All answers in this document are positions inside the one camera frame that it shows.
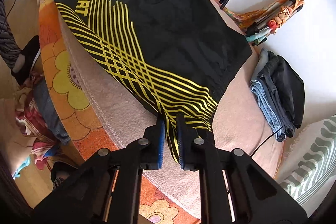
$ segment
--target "yellow flower print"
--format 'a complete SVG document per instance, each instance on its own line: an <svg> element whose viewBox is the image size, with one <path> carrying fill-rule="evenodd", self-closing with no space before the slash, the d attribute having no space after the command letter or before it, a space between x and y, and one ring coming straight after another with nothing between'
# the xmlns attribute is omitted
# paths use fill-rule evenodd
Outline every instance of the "yellow flower print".
<svg viewBox="0 0 336 224"><path fill-rule="evenodd" d="M139 213L155 224L174 224L173 218L177 216L179 210L175 207L169 208L168 201L160 199L152 206L140 205Z"/></svg>
<svg viewBox="0 0 336 224"><path fill-rule="evenodd" d="M60 52L55 58L55 66L59 70L56 73L52 85L54 90L59 94L67 94L68 102L74 109L85 109L89 105L74 69L69 62L67 51Z"/></svg>

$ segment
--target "person's foot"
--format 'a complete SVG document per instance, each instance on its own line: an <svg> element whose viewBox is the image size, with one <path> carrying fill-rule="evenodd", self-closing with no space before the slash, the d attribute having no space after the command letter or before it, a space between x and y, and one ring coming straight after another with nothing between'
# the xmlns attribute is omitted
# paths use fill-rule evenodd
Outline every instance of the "person's foot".
<svg viewBox="0 0 336 224"><path fill-rule="evenodd" d="M40 39L39 36L34 36L28 44L21 51L21 54L25 57L25 63L23 67L17 72L11 72L19 85L22 85L24 81L29 77L29 74L34 67L37 58L40 56Z"/></svg>

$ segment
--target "white surface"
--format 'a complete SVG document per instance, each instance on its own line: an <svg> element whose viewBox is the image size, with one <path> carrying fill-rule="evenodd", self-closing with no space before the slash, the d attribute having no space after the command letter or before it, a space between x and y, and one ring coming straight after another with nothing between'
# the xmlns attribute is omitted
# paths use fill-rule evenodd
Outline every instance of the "white surface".
<svg viewBox="0 0 336 224"><path fill-rule="evenodd" d="M234 12L247 12L275 0L230 0ZM305 85L303 125L336 113L336 0L305 0L304 8L262 44L283 56Z"/></svg>

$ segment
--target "beige blanket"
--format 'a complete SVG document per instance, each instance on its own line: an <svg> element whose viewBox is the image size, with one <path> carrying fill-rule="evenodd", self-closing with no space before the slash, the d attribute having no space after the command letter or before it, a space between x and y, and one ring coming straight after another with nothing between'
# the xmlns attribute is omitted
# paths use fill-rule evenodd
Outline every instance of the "beige blanket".
<svg viewBox="0 0 336 224"><path fill-rule="evenodd" d="M233 21L212 2L226 23L239 31ZM81 87L113 142L122 148L143 136L145 128L155 124L154 115L106 73L78 43L63 19L60 17L59 20ZM218 148L231 151L239 147L251 154L272 132L249 89L257 61L258 56L253 51L219 102L213 120ZM254 160L273 177L282 149L283 144L271 138L258 150ZM144 175L177 205L200 218L198 173L182 171L172 159L168 147L164 150L162 170L145 171Z"/></svg>

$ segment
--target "orange fabric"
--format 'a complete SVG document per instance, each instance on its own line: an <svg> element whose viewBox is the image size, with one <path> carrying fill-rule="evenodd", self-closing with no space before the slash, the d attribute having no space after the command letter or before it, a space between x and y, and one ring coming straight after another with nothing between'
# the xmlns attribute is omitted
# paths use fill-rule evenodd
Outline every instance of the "orange fabric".
<svg viewBox="0 0 336 224"><path fill-rule="evenodd" d="M76 148L85 160L103 147L116 150L71 68L53 0L41 0L39 23L41 58L50 97ZM145 177L142 179L140 213L152 221L158 220L160 224L200 223Z"/></svg>

